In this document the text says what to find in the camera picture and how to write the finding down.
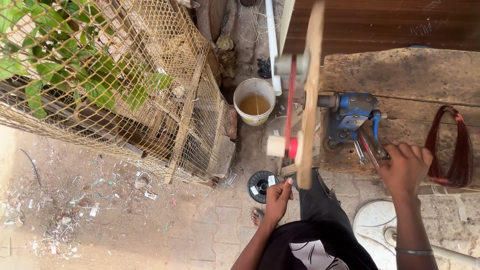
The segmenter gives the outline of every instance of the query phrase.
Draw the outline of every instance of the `hand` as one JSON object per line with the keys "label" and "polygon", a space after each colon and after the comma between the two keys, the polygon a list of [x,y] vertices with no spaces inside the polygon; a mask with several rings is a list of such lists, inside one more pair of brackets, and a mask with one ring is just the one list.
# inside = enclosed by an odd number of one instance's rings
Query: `hand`
{"label": "hand", "polygon": [[427,175],[433,156],[427,148],[417,145],[385,145],[391,160],[382,160],[378,174],[392,199],[417,198],[421,181]]}
{"label": "hand", "polygon": [[277,225],[287,211],[288,199],[293,200],[293,180],[288,178],[284,182],[275,184],[267,189],[267,205],[264,221]]}

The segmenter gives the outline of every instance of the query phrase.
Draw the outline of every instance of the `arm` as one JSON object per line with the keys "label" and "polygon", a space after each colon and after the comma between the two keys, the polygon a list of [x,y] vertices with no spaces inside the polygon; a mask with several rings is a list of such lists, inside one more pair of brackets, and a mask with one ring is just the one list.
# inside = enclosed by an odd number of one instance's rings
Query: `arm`
{"label": "arm", "polygon": [[[431,251],[420,212],[418,187],[432,163],[429,150],[407,144],[387,145],[391,160],[383,160],[378,173],[392,194],[397,216],[396,246],[403,250]],[[396,253],[398,270],[437,270],[433,255]]]}
{"label": "arm", "polygon": [[233,264],[231,270],[253,270],[258,268],[268,238],[287,211],[288,199],[293,200],[293,180],[275,184],[267,189],[265,216],[248,245]]}

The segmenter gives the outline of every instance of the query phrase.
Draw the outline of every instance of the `red wire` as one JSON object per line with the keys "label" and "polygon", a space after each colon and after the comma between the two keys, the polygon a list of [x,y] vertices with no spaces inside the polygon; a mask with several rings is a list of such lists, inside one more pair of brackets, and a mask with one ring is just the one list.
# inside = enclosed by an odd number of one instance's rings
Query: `red wire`
{"label": "red wire", "polygon": [[285,153],[284,157],[288,157],[290,152],[290,140],[292,137],[292,104],[293,92],[295,92],[295,76],[297,75],[297,60],[292,57],[292,68],[290,71],[290,84],[288,86],[288,103],[287,103],[287,123],[285,124]]}
{"label": "red wire", "polygon": [[[438,163],[437,153],[439,143],[438,129],[440,126],[440,120],[445,112],[454,115],[457,126],[457,138],[452,163],[446,175]],[[462,188],[470,185],[473,175],[473,154],[470,135],[462,115],[452,106],[443,105],[438,110],[433,120],[432,127],[428,132],[427,140],[425,141],[425,148],[430,150],[433,155],[432,165],[428,170],[428,176],[433,182],[452,188]]]}

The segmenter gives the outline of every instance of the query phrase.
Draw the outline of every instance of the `chain-link mesh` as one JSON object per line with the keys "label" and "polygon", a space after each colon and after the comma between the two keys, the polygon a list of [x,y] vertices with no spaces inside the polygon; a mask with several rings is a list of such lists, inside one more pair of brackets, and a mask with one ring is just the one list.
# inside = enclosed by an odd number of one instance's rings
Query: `chain-link mesh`
{"label": "chain-link mesh", "polygon": [[0,0],[0,124],[208,181],[227,104],[165,0]]}

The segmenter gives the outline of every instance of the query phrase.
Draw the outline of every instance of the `black jeans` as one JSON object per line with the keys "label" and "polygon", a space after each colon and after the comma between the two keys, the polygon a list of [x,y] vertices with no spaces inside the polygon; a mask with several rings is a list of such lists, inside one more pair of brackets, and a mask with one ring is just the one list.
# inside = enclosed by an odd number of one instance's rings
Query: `black jeans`
{"label": "black jeans", "polygon": [[300,219],[303,221],[316,221],[334,223],[342,227],[345,232],[353,230],[345,211],[340,207],[340,202],[335,196],[335,191],[329,189],[317,170],[312,169],[312,188],[298,189],[297,174],[291,176],[293,185],[300,193]]}

